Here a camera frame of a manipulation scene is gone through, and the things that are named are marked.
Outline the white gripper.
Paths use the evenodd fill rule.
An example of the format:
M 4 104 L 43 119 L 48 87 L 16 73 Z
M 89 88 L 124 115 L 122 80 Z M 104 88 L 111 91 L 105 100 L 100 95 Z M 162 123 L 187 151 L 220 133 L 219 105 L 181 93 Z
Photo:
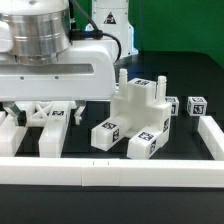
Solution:
M 115 93 L 116 43 L 74 43 L 56 64 L 22 65 L 0 54 L 0 102 L 16 126 L 25 127 L 26 111 L 15 102 L 72 101 L 74 124 L 80 125 L 85 100 L 109 99 Z

